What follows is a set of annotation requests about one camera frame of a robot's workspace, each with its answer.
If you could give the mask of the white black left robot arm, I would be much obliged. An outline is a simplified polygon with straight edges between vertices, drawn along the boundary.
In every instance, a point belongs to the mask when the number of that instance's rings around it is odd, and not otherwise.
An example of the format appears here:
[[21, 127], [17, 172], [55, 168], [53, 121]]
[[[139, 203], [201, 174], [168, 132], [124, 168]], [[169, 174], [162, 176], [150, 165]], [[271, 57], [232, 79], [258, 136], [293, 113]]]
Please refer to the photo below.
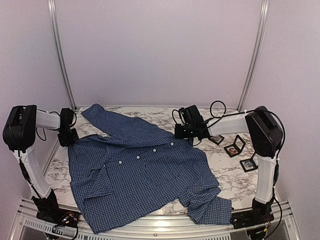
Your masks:
[[38, 129], [57, 131], [60, 146], [69, 147], [78, 139], [76, 113], [70, 108], [62, 108], [59, 113], [48, 112], [34, 104], [14, 106], [5, 123], [2, 138], [13, 152], [24, 179], [28, 182], [35, 204], [44, 204], [44, 215], [53, 223], [63, 219], [63, 211], [58, 208], [54, 191], [47, 183], [37, 160], [34, 143], [39, 136]]

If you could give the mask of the orange rimmed round brooch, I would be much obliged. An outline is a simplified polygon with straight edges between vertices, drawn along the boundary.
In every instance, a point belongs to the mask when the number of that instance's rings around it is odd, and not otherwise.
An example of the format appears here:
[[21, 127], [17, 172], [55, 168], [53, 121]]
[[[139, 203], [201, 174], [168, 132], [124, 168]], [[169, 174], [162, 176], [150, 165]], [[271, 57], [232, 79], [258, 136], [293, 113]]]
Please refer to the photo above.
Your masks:
[[238, 151], [235, 148], [230, 148], [229, 152], [233, 155], [238, 153]]

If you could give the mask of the blue checked shirt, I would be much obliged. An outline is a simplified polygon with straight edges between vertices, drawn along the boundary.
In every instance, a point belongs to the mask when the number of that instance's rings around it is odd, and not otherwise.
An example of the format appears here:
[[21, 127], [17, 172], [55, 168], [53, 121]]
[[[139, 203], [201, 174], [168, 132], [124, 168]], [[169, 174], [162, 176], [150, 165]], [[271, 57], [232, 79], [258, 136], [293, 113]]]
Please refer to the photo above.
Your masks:
[[139, 117], [93, 104], [82, 116], [103, 135], [68, 148], [75, 203], [95, 234], [127, 225], [179, 200], [197, 224], [228, 225], [232, 203], [206, 154]]

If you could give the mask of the white blue round brooch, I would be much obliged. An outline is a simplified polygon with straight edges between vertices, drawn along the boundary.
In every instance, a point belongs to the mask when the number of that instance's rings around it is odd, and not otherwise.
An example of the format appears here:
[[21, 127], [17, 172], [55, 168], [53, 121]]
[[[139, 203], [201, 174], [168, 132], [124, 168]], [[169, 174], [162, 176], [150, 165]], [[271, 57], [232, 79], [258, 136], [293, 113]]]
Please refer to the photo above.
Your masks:
[[249, 162], [249, 161], [246, 162], [245, 165], [246, 165], [248, 168], [251, 168], [251, 167], [253, 166], [253, 164], [252, 164], [251, 162]]

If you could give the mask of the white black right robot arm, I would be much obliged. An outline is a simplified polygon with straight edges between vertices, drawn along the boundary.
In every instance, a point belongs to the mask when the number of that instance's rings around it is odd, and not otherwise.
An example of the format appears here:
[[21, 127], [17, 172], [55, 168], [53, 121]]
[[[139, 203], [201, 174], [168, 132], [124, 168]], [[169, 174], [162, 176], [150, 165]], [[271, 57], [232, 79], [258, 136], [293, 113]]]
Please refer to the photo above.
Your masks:
[[177, 139], [208, 139], [210, 137], [248, 133], [258, 159], [257, 190], [252, 202], [253, 209], [247, 219], [258, 224], [267, 216], [265, 206], [274, 202], [274, 187], [279, 175], [279, 155], [285, 143], [285, 128], [280, 118], [265, 106], [230, 113], [212, 115], [204, 119], [196, 105], [177, 110], [180, 123], [174, 127]]

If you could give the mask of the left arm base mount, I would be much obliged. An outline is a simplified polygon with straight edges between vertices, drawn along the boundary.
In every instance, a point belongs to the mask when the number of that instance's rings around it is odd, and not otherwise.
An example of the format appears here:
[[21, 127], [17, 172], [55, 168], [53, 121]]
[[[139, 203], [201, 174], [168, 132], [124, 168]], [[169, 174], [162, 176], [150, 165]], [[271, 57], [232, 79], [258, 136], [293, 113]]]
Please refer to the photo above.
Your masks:
[[76, 228], [78, 226], [81, 213], [60, 208], [53, 190], [51, 190], [47, 198], [33, 196], [31, 199], [37, 207], [37, 219], [55, 224], [56, 227], [68, 226]]

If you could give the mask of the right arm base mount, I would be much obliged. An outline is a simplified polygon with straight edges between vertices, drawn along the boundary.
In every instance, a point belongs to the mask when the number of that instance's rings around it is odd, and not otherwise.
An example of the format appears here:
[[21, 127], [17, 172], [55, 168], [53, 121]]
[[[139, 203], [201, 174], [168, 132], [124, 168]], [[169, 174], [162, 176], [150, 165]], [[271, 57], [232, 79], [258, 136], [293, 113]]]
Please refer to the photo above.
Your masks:
[[233, 228], [241, 229], [270, 223], [275, 219], [271, 208], [273, 202], [273, 198], [267, 203], [261, 203], [254, 198], [252, 200], [251, 210], [239, 211], [231, 214], [230, 222], [233, 225]]

